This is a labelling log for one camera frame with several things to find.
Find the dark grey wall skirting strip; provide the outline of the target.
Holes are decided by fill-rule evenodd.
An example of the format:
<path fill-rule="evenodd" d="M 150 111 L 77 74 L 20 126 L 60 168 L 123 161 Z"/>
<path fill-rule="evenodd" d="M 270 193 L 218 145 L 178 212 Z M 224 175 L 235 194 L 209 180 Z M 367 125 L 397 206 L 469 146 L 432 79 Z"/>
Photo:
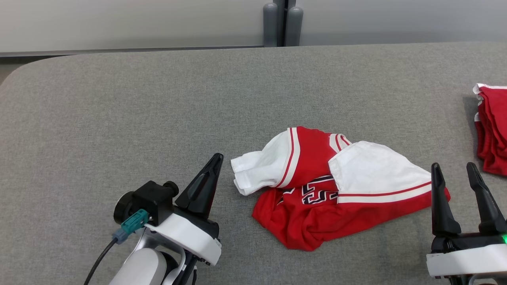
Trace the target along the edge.
<path fill-rule="evenodd" d="M 262 45 L 210 46 L 210 47 L 143 47 L 143 48 L 127 48 L 127 49 L 0 52 L 0 59 L 2 59 L 2 58 L 24 58 L 24 57 L 54 57 L 54 56 L 67 56 L 67 55 L 95 54 L 95 53 L 154 52 L 154 51 L 179 51 L 179 50 L 219 50 L 219 49 L 242 49 L 242 48 L 262 48 L 262 47 L 263 47 Z"/>

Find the grey round-topped post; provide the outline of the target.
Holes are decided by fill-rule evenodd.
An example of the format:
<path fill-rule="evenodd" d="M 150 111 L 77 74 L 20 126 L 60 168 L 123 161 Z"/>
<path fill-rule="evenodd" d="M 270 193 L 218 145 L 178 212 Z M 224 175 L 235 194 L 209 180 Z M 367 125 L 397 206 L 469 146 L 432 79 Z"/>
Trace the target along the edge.
<path fill-rule="evenodd" d="M 292 7 L 287 12 L 285 46 L 299 46 L 301 37 L 303 9 L 300 7 Z"/>
<path fill-rule="evenodd" d="M 263 7 L 263 46 L 265 48 L 278 45 L 278 6 L 269 2 Z"/>

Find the red shorts with white trim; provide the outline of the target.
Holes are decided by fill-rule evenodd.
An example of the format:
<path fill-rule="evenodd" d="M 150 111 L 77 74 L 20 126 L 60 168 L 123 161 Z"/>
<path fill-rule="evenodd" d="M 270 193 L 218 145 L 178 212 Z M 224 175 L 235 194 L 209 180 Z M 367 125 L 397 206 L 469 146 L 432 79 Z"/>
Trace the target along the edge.
<path fill-rule="evenodd" d="M 473 92 L 478 99 L 477 156 L 485 172 L 507 177 L 507 86 L 476 84 Z"/>

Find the grey vertical partition profile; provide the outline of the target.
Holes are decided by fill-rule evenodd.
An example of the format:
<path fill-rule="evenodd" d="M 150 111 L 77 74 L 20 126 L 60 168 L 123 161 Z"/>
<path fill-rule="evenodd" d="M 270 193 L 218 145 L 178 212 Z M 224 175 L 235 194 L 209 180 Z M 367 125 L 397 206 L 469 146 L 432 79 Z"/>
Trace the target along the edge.
<path fill-rule="evenodd" d="M 272 0 L 277 5 L 277 47 L 285 46 L 286 18 L 289 9 L 295 7 L 297 0 Z"/>

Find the red and white basketball jersey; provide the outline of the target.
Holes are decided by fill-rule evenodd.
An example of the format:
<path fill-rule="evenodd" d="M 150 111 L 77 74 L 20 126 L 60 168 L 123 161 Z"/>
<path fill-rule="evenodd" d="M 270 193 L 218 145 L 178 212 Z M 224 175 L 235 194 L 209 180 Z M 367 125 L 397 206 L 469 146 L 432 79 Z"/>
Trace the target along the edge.
<path fill-rule="evenodd" d="M 252 216 L 288 249 L 313 251 L 431 206 L 431 175 L 391 148 L 340 133 L 287 128 L 231 160 Z"/>

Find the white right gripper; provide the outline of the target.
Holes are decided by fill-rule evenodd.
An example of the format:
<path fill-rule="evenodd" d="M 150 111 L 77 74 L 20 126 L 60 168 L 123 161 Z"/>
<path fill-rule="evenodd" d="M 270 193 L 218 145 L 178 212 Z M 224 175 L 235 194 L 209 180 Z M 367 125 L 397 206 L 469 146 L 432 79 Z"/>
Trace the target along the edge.
<path fill-rule="evenodd" d="M 435 278 L 463 278 L 507 275 L 507 220 L 478 171 L 467 163 L 467 174 L 480 216 L 480 233 L 461 234 L 454 219 L 446 183 L 438 163 L 431 166 L 432 233 L 436 236 L 426 255 L 429 275 Z"/>

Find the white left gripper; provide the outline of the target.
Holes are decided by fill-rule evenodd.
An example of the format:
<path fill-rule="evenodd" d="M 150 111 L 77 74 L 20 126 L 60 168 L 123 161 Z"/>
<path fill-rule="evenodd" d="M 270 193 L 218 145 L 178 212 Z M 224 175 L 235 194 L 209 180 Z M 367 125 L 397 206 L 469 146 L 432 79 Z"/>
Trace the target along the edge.
<path fill-rule="evenodd" d="M 199 261 L 217 265 L 221 257 L 217 225 L 208 220 L 217 193 L 223 154 L 215 153 L 176 199 L 176 205 L 159 215 L 147 210 L 146 248 L 161 247 L 174 253 L 188 251 Z"/>

